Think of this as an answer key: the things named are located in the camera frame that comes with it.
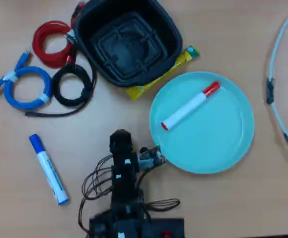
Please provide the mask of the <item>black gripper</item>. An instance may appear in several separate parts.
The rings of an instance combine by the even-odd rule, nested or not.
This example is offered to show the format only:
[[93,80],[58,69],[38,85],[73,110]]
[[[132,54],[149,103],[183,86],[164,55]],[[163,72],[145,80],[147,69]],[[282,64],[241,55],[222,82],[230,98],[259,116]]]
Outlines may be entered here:
[[[122,145],[125,150],[117,150],[122,138]],[[114,165],[112,166],[112,171],[114,174],[124,174],[126,172],[137,173],[138,172],[138,155],[137,152],[133,150],[133,141],[131,133],[125,129],[116,130],[110,135],[110,150],[112,151]]]

